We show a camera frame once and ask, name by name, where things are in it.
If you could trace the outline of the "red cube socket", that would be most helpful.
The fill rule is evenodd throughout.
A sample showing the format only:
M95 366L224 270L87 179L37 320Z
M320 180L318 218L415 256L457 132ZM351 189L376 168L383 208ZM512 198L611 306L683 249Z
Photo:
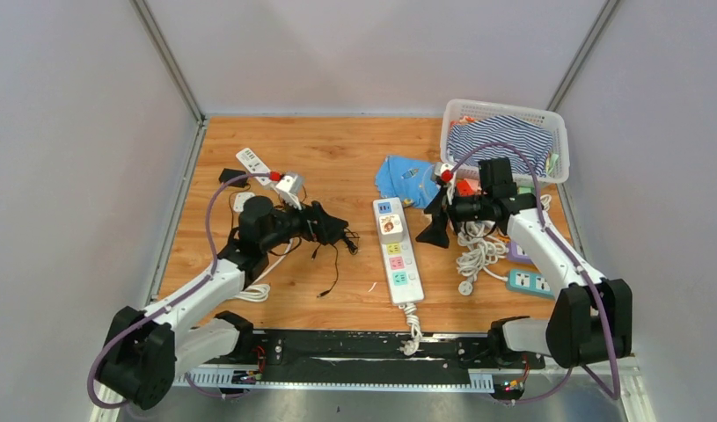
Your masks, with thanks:
M474 179L460 179L457 181L456 188L460 196L466 197L481 194L479 181Z

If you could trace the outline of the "white square plug adapter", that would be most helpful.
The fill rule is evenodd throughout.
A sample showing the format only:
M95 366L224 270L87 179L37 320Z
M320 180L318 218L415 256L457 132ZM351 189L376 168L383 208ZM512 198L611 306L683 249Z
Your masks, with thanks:
M252 192L237 193L231 203L231 210L234 213L241 213L244 210L245 203L254 196L255 193Z

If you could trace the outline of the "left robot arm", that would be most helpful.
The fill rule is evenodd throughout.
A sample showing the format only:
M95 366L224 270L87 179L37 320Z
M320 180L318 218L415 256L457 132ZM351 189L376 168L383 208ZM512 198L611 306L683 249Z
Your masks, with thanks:
M99 382L119 394L123 404L148 410L176 378L202 363L224 355L234 363L248 361L255 343L251 322L224 311L203 326L198 323L251 286L266 270L273 248L293 238L334 245L347 233L348 222L329 215L317 201L277 207L265 196L247 200L238 225L208 268L163 300L115 314L88 376L91 400L104 409L118 406L98 398L94 384Z

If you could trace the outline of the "small black charger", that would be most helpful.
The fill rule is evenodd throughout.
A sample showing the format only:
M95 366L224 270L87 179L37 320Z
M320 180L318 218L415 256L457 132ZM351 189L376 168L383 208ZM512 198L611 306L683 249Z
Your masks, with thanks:
M345 229L342 235L342 241L346 244L351 255L355 255L360 250L359 243L361 237L350 229Z

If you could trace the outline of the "black power adapter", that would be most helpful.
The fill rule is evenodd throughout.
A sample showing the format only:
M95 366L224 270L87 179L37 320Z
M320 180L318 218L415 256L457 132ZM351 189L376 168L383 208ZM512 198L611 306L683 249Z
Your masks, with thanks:
M221 185L225 185L230 180L234 179L234 182L230 183L230 186L237 187L237 188L245 188L249 185L246 171L231 169L231 168L223 168L221 171L218 181Z

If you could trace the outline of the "white back power strip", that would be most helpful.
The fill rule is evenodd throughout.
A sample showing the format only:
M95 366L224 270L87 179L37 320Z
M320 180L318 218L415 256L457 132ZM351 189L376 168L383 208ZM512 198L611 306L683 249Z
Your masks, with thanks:
M417 303L422 302L425 295L417 259L414 256L409 225L402 203L397 197L374 200L372 209L391 303L403 311L409 329L409 339L400 341L399 350L405 356L412 356L418 351L423 335L420 318L417 316ZM402 237L384 237L379 234L378 217L387 214L399 214L402 217L404 224Z

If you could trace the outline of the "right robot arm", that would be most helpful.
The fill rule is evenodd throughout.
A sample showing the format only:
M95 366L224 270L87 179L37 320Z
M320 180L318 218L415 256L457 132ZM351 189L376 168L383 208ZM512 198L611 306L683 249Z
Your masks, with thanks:
M487 354L509 367L523 353L546 355L563 368L617 361L632 352L633 292L622 279L608 279L581 257L556 229L535 193L519 193L509 160L479 163L479 194L457 192L449 164L434 167L440 190L425 208L431 223L417 241L446 248L447 228L459 232L468 222L493 222L521 245L555 297L548 319L514 316L492 323Z

